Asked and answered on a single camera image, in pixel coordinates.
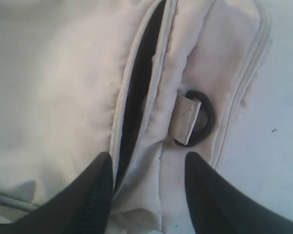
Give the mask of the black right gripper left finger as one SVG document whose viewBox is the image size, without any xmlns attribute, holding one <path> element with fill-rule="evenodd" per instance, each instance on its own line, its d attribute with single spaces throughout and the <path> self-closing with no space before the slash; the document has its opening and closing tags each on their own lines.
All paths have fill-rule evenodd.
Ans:
<svg viewBox="0 0 293 234">
<path fill-rule="evenodd" d="M 20 220 L 4 234 L 104 234 L 113 196 L 112 161 L 99 153 L 62 192 Z"/>
</svg>

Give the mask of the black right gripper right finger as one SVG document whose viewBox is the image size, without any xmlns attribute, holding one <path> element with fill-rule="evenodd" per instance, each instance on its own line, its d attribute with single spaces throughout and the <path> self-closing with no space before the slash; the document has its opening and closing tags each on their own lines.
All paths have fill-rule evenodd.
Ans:
<svg viewBox="0 0 293 234">
<path fill-rule="evenodd" d="M 197 234 L 293 234 L 293 221 L 247 197 L 195 152 L 186 155 L 185 191 Z"/>
</svg>

